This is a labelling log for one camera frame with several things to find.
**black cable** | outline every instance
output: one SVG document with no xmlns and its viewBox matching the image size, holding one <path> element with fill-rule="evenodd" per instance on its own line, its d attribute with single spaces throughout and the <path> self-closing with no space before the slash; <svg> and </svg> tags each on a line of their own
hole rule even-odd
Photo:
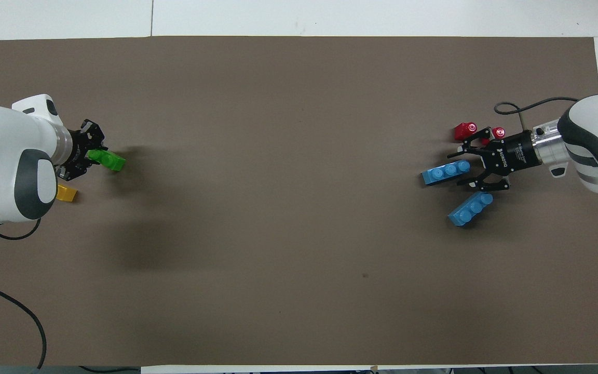
<svg viewBox="0 0 598 374">
<path fill-rule="evenodd" d="M 508 114 L 518 114 L 518 118 L 520 119 L 520 126 L 523 128 L 523 131 L 525 131 L 525 130 L 527 130 L 527 128 L 525 128 L 525 122 L 523 121 L 523 116 L 521 115 L 521 112 L 527 111 L 527 109 L 532 109 L 535 106 L 539 106 L 541 104 L 546 104 L 546 102 L 551 102 L 551 101 L 556 101 L 556 100 L 578 101 L 578 99 L 574 99 L 573 97 L 565 97 L 565 96 L 549 97 L 548 99 L 543 99 L 541 101 L 535 102 L 534 104 L 527 105 L 524 108 L 520 108 L 518 105 L 513 104 L 513 102 L 503 101 L 503 102 L 498 102 L 497 104 L 495 104 L 495 106 L 493 107 L 493 111 L 495 111 L 495 113 L 497 113 L 497 114 L 502 114 L 504 116 L 506 116 Z M 501 105 L 510 105 L 513 108 L 515 108 L 515 111 L 501 111 L 500 109 L 498 109 L 498 107 Z"/>
<path fill-rule="evenodd" d="M 40 340 L 43 343 L 43 350 L 40 353 L 40 360 L 38 360 L 38 365 L 36 365 L 36 369 L 40 370 L 40 368 L 43 367 L 43 362 L 45 361 L 45 353 L 47 353 L 47 349 L 48 349 L 48 343 L 47 343 L 47 339 L 45 339 L 45 330 L 43 330 L 43 325 L 40 324 L 40 321 L 38 320 L 38 317 L 36 317 L 34 312 L 31 312 L 31 310 L 29 310 L 29 308 L 24 306 L 23 303 L 15 300 L 14 298 L 12 298 L 11 296 L 8 296 L 6 293 L 3 293 L 2 291 L 0 291 L 0 296 L 2 296 L 2 298 L 4 298 L 4 299 L 10 301 L 11 303 L 14 303 L 21 310 L 24 310 L 25 313 L 29 314 L 29 317 L 31 317 L 31 319 L 34 320 L 36 327 L 38 327 L 38 332 L 40 333 Z"/>
<path fill-rule="evenodd" d="M 30 232 L 27 232 L 26 234 L 24 234 L 23 236 L 7 236 L 0 232 L 0 237 L 2 239 L 6 239 L 6 240 L 22 240 L 22 239 L 25 239 L 26 237 L 31 236 L 31 234 L 35 233 L 36 229 L 38 229 L 39 226 L 40 226 L 40 218 L 38 218 L 38 220 L 36 220 L 36 225 L 34 226 L 34 228 L 31 229 Z"/>
<path fill-rule="evenodd" d="M 137 367 L 118 367 L 116 369 L 108 369 L 108 370 L 96 370 L 96 369 L 90 369 L 86 366 L 80 366 L 81 368 L 83 368 L 86 371 L 89 372 L 122 372 L 122 371 L 140 371 L 140 369 L 138 369 Z"/>
</svg>

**yellow block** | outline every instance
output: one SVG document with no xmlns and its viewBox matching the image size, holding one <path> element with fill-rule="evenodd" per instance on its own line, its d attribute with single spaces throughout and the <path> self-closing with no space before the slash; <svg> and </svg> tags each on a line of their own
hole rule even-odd
<svg viewBox="0 0 598 374">
<path fill-rule="evenodd" d="M 57 200 L 72 202 L 78 190 L 67 187 L 63 184 L 57 184 Z"/>
</svg>

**brown table surface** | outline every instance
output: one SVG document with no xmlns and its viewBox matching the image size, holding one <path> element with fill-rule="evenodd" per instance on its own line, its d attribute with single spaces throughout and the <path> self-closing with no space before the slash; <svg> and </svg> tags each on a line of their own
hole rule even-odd
<svg viewBox="0 0 598 374">
<path fill-rule="evenodd" d="M 465 228 L 446 215 L 472 190 L 419 177 L 458 123 L 520 131 L 498 101 L 598 92 L 591 38 L 0 41 L 0 105 L 44 92 L 128 161 L 0 239 L 48 365 L 598 362 L 598 195 L 574 169 L 513 173 Z M 0 365 L 39 352 L 0 300 Z"/>
</svg>

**white floor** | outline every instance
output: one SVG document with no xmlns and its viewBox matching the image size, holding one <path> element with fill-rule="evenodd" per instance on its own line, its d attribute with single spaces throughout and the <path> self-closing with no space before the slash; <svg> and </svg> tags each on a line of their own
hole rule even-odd
<svg viewBox="0 0 598 374">
<path fill-rule="evenodd" d="M 152 35 L 595 36 L 598 66 L 598 0 L 0 0 L 0 39 Z M 143 372 L 367 368 L 173 365 Z"/>
</svg>

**blue block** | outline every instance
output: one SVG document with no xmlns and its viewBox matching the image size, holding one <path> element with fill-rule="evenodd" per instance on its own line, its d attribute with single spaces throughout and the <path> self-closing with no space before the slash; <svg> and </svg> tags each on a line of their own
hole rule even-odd
<svg viewBox="0 0 598 374">
<path fill-rule="evenodd" d="M 449 214 L 449 219 L 454 225 L 462 226 L 470 222 L 474 216 L 481 213 L 486 206 L 493 202 L 493 196 L 488 192 L 477 191 L 464 203 Z"/>
<path fill-rule="evenodd" d="M 470 163 L 465 161 L 465 159 L 460 159 L 455 163 L 450 163 L 426 170 L 425 172 L 422 172 L 422 176 L 424 177 L 424 182 L 426 185 L 433 185 L 439 182 L 444 182 L 445 180 L 451 179 L 453 177 L 458 177 L 459 175 L 463 175 L 469 171 Z"/>
</svg>

